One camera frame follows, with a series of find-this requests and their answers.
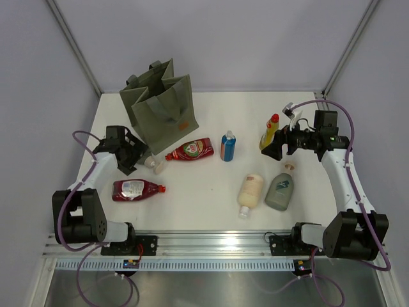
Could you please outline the yellow cleaner bottle red cap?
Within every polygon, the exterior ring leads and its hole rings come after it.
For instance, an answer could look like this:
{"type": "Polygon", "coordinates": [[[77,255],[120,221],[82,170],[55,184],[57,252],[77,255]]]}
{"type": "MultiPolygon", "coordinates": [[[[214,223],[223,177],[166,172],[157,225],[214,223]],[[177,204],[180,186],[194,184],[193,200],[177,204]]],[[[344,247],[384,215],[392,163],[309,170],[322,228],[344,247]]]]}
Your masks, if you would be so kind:
{"type": "Polygon", "coordinates": [[[259,149],[266,148],[274,139],[275,132],[279,129],[279,115],[273,114],[269,121],[266,123],[266,131],[262,135],[259,142],[259,149]]]}

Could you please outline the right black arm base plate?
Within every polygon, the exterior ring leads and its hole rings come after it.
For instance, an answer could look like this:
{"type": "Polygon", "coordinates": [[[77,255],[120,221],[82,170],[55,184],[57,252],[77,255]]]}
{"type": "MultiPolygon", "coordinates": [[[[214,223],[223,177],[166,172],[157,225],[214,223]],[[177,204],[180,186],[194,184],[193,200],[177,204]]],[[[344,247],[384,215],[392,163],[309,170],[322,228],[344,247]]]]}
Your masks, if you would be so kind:
{"type": "Polygon", "coordinates": [[[290,235],[269,235],[268,240],[272,256],[311,256],[316,248],[290,235]]]}

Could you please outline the dark red dish soap bottle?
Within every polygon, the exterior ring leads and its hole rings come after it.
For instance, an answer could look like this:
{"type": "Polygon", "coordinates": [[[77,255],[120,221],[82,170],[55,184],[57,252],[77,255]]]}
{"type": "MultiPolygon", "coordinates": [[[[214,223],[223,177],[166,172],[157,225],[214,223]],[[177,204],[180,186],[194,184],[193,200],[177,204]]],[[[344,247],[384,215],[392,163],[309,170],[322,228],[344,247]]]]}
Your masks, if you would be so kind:
{"type": "Polygon", "coordinates": [[[143,179],[119,180],[112,185],[113,201],[141,201],[159,193],[166,187],[143,179]]]}

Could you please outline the cream lotion bottle white cap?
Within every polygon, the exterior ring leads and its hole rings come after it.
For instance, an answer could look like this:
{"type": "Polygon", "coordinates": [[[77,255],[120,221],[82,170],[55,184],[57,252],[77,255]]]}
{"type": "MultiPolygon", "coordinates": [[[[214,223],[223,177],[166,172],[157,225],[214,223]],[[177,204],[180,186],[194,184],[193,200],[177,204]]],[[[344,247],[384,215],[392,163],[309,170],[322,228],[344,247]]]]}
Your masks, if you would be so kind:
{"type": "Polygon", "coordinates": [[[240,217],[247,218],[251,210],[258,206],[263,185],[264,179],[261,175],[248,174],[245,177],[237,197],[240,217]]]}

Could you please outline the grey-green pump soap bottle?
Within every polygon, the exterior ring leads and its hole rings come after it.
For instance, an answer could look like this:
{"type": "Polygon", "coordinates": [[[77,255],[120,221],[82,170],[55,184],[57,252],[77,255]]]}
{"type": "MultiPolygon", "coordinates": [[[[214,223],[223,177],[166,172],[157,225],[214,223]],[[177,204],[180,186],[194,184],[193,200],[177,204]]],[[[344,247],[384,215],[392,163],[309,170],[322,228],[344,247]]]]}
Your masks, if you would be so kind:
{"type": "Polygon", "coordinates": [[[271,182],[265,196],[265,204],[278,211],[286,211],[291,200],[294,181],[292,172],[295,165],[287,162],[283,170],[271,182]]]}

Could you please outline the red Fairy dish soap bottle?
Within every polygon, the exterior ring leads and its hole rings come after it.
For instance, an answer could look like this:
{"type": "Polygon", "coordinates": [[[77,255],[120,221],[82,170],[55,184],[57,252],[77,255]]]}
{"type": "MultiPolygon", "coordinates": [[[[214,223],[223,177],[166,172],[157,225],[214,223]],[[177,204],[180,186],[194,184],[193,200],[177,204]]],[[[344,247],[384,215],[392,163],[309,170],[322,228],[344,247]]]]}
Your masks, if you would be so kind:
{"type": "Polygon", "coordinates": [[[165,156],[167,161],[195,161],[214,154],[210,138],[201,138],[182,144],[165,156]]]}

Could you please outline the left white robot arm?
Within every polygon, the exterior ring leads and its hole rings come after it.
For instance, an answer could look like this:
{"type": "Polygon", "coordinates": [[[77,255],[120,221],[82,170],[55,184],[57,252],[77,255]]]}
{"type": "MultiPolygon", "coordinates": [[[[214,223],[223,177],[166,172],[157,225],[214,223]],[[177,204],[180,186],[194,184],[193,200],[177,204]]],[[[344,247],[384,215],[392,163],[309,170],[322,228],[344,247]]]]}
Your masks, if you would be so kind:
{"type": "Polygon", "coordinates": [[[108,220],[99,193],[115,171],[133,173],[148,146],[122,125],[107,126],[103,139],[83,130],[72,137],[90,154],[91,165],[82,178],[52,195],[56,241],[70,252],[115,243],[122,254],[132,254],[137,249],[132,224],[108,220]]]}

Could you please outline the blue orange spray bottle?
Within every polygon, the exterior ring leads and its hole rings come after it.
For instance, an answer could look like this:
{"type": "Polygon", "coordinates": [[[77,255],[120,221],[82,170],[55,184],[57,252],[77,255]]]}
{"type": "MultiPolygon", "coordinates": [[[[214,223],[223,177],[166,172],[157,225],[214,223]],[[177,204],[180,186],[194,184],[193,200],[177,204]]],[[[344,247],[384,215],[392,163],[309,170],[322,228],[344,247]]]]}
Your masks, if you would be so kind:
{"type": "Polygon", "coordinates": [[[220,158],[224,162],[233,160],[235,152],[236,138],[234,134],[228,130],[221,138],[220,158]]]}

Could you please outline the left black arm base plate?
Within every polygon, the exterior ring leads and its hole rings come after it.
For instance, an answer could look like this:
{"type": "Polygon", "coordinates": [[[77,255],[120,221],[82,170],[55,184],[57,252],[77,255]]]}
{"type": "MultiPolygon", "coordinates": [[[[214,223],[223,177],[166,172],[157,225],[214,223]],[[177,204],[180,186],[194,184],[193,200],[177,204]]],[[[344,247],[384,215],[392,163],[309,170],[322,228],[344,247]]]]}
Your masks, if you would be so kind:
{"type": "Polygon", "coordinates": [[[155,256],[157,254],[158,237],[155,235],[137,235],[124,242],[112,242],[103,247],[102,256],[155,256]]]}

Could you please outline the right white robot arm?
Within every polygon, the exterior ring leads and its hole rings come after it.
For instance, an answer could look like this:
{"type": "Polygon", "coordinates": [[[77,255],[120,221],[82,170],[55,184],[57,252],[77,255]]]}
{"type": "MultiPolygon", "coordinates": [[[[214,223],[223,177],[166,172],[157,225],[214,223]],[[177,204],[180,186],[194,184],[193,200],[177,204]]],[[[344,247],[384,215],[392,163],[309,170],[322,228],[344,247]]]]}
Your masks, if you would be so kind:
{"type": "Polygon", "coordinates": [[[330,180],[337,215],[328,226],[298,222],[286,237],[286,245],[298,254],[320,248],[329,258],[372,261],[389,228],[386,215],[376,213],[360,184],[353,163],[350,139],[338,134],[337,112],[317,110],[314,126],[302,130],[300,114],[285,111],[290,123],[275,132],[270,145],[262,150],[277,161],[298,149],[313,151],[330,180]]]}

